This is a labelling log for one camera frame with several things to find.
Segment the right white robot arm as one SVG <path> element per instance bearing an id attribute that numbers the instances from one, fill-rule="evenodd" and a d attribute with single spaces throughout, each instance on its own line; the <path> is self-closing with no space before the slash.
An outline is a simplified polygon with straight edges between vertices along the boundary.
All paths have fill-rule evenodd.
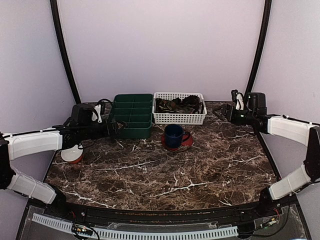
<path id="1" fill-rule="evenodd" d="M 238 126 L 251 126 L 255 133 L 283 137 L 307 147 L 302 165 L 281 180 L 264 188 L 255 205 L 255 213 L 266 217 L 276 203 L 296 194 L 311 184 L 320 182 L 320 126 L 312 122 L 290 118 L 285 115 L 267 114 L 265 106 L 249 105 L 237 109 L 230 104 L 213 110 L 213 113 Z"/>

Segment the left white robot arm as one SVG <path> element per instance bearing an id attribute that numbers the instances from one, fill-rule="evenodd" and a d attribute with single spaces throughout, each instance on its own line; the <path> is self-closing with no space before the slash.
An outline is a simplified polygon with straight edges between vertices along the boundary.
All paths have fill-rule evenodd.
<path id="1" fill-rule="evenodd" d="M 48 151 L 59 151 L 61 158 L 78 163 L 84 156 L 83 141 L 115 137 L 126 127 L 123 121 L 112 119 L 84 125 L 66 123 L 47 129 L 0 136 L 0 188 L 11 190 L 42 202 L 60 218 L 71 213 L 66 196 L 57 187 L 36 180 L 14 169 L 11 161 Z"/>

